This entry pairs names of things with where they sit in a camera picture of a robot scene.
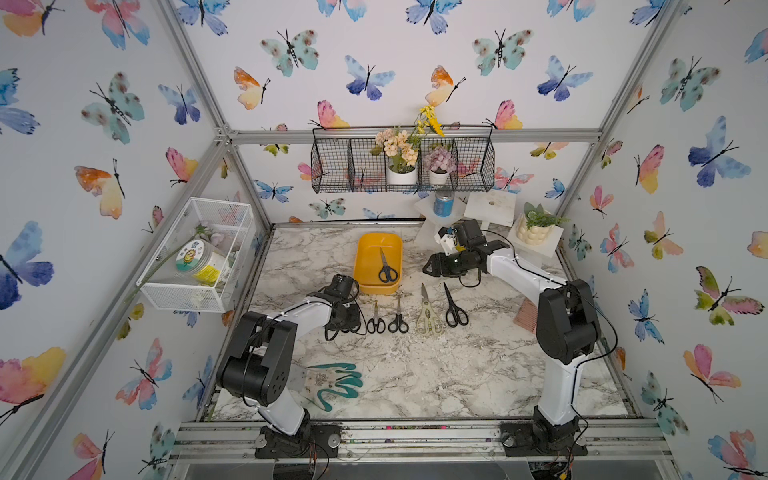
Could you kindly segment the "small black scissors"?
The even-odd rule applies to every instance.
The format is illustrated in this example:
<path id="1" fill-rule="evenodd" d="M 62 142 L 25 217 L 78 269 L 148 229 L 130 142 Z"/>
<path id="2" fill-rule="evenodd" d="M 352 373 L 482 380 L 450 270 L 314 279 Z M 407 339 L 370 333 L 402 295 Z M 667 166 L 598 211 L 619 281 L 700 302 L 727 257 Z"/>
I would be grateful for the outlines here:
<path id="1" fill-rule="evenodd" d="M 389 265 L 388 259 L 383 248 L 379 248 L 382 267 L 379 270 L 378 278 L 384 284 L 395 283 L 399 279 L 399 273 Z"/>
<path id="2" fill-rule="evenodd" d="M 401 298 L 397 298 L 397 308 L 395 311 L 394 319 L 387 325 L 387 330 L 390 333 L 401 333 L 406 334 L 409 332 L 409 325 L 405 321 L 402 306 L 401 306 Z"/>
<path id="3" fill-rule="evenodd" d="M 378 302 L 374 302 L 373 315 L 365 322 L 367 334 L 383 334 L 387 331 L 386 322 L 379 315 Z"/>

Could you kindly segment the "yellow plastic storage box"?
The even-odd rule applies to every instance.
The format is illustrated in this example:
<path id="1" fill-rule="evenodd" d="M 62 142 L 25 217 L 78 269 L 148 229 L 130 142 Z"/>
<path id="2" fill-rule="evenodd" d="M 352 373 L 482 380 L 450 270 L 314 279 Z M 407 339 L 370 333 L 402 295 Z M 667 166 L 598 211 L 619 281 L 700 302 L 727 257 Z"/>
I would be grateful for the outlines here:
<path id="1" fill-rule="evenodd" d="M 383 248 L 389 265 L 399 273 L 395 283 L 384 284 L 378 278 L 382 267 L 379 248 Z M 393 295 L 403 274 L 403 241 L 392 233 L 372 232 L 364 234 L 357 245 L 353 278 L 359 283 L 360 292 L 368 295 Z"/>

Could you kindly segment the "large black scissors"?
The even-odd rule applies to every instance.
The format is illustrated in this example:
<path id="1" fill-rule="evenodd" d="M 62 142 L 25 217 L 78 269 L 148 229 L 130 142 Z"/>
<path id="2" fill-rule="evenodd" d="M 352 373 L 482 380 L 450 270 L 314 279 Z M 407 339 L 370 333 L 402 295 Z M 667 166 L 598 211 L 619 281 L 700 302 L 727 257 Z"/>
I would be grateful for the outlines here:
<path id="1" fill-rule="evenodd" d="M 453 296 L 446 283 L 443 283 L 445 297 L 448 305 L 445 314 L 445 321 L 448 327 L 457 328 L 459 326 L 469 325 L 469 316 L 467 312 L 460 308 L 453 299 Z"/>

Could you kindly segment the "cream handled kitchen scissors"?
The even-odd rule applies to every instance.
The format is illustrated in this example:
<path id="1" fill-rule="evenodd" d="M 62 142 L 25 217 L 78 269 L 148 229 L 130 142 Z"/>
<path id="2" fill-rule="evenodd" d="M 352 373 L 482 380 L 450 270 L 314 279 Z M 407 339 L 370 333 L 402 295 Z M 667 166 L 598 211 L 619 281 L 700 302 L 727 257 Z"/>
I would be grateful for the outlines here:
<path id="1" fill-rule="evenodd" d="M 423 335 L 440 335 L 443 333 L 444 328 L 442 327 L 440 319 L 437 317 L 437 313 L 430 302 L 429 295 L 424 284 L 421 284 L 420 291 L 421 312 L 416 322 L 417 332 Z"/>

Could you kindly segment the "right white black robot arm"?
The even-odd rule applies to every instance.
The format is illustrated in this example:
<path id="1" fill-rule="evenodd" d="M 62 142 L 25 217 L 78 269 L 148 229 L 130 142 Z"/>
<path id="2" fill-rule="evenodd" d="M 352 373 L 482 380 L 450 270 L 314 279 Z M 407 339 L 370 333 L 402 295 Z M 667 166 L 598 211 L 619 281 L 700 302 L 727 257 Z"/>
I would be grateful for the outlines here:
<path id="1" fill-rule="evenodd" d="M 537 342 L 548 357 L 535 415 L 548 427 L 576 425 L 580 366 L 602 336 L 588 282 L 549 274 L 521 258 L 506 238 L 488 240 L 475 220 L 439 228 L 435 241 L 442 251 L 427 261 L 425 274 L 461 278 L 475 269 L 504 281 L 533 303 Z"/>

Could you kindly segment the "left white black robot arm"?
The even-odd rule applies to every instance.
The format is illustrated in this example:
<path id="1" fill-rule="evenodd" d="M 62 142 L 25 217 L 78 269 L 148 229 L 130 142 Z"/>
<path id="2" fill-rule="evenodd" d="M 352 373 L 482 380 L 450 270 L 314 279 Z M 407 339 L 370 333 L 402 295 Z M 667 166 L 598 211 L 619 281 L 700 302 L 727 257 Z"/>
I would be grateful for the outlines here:
<path id="1" fill-rule="evenodd" d="M 277 312 L 241 315 L 216 373 L 216 384 L 256 409 L 273 431 L 297 437 L 308 412 L 287 391 L 295 344 L 315 330 L 354 333 L 362 326 L 359 284 L 347 275 Z"/>

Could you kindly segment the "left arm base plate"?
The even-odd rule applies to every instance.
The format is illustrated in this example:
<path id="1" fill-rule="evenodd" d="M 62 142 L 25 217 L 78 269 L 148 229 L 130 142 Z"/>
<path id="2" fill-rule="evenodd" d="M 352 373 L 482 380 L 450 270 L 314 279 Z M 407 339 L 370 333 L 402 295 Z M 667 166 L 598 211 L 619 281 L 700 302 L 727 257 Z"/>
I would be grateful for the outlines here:
<path id="1" fill-rule="evenodd" d="M 341 427 L 305 420 L 294 435 L 263 426 L 255 442 L 256 459 L 334 459 L 341 445 Z"/>

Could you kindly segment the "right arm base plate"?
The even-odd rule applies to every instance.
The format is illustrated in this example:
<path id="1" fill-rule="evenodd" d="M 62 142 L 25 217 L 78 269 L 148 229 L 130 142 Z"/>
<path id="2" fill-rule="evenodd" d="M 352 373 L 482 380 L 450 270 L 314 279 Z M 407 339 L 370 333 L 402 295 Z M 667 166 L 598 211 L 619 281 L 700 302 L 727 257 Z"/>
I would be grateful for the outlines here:
<path id="1" fill-rule="evenodd" d="M 536 406 L 530 420 L 500 425 L 500 443 L 507 457 L 580 457 L 588 454 L 578 444 L 580 432 L 578 418 L 552 423 Z"/>

